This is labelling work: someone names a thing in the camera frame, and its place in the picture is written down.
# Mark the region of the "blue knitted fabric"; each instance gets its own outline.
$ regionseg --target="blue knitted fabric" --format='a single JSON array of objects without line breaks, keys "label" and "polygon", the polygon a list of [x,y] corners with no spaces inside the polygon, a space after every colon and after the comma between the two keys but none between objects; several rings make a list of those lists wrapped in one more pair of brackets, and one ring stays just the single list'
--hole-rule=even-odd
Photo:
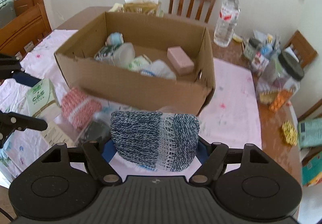
[{"label": "blue knitted fabric", "polygon": [[196,155],[199,121],[189,114],[115,111],[111,133],[125,160],[153,169],[182,171]]}]

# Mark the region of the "wooden table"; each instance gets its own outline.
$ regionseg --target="wooden table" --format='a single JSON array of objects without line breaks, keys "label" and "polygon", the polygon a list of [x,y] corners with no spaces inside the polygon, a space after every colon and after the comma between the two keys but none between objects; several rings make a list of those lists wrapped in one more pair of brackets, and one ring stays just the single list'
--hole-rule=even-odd
[{"label": "wooden table", "polygon": [[[81,29],[96,16],[104,11],[108,11],[110,8],[111,7],[89,7],[71,17],[57,29]],[[164,17],[180,19],[181,21],[193,22],[203,26],[205,25],[202,22],[178,17],[176,15],[165,14]],[[210,30],[210,37],[213,37],[214,27],[209,24],[207,24],[207,26]],[[212,48],[215,58],[225,60],[238,66],[247,67],[247,61],[242,57],[241,44],[233,41],[227,48],[221,48],[213,43]],[[292,122],[290,107],[284,105],[277,113],[273,113],[268,110],[267,106],[258,104],[258,110],[260,115],[263,151],[301,183],[301,163],[298,147],[286,145],[281,136],[281,125],[283,122],[287,120]]]}]

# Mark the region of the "pink knit item with white stripe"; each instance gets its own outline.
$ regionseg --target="pink knit item with white stripe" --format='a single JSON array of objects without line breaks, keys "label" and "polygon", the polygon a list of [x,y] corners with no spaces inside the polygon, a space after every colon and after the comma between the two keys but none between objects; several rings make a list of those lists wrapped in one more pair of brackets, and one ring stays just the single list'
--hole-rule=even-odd
[{"label": "pink knit item with white stripe", "polygon": [[72,88],[62,99],[62,115],[78,131],[81,131],[91,120],[93,114],[101,109],[101,103],[78,88]]}]

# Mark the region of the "metal screw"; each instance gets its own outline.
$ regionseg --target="metal screw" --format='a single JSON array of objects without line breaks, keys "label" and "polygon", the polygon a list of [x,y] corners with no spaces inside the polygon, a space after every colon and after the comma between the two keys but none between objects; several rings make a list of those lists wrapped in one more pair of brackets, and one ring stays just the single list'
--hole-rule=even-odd
[{"label": "metal screw", "polygon": [[114,175],[114,174],[105,175],[105,176],[103,177],[103,180],[104,180],[105,182],[108,182],[108,183],[114,183],[114,182],[117,182],[119,179],[120,179],[120,178],[119,178],[119,176]]},{"label": "metal screw", "polygon": [[195,175],[192,177],[193,182],[195,183],[205,183],[208,178],[205,175]]}]

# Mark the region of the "black lid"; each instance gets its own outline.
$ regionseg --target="black lid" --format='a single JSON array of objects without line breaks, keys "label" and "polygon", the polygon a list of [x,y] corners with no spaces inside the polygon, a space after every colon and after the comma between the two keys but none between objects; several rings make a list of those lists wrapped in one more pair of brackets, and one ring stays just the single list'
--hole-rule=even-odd
[{"label": "black lid", "polygon": [[249,43],[253,48],[257,48],[257,46],[258,46],[259,44],[261,44],[261,41],[260,41],[260,40],[258,40],[258,39],[256,39],[256,38],[250,38],[250,39],[248,40],[248,43]]},{"label": "black lid", "polygon": [[279,62],[286,72],[297,81],[300,81],[304,77],[304,70],[300,63],[294,59],[294,57],[286,51],[282,51],[279,55]]}]

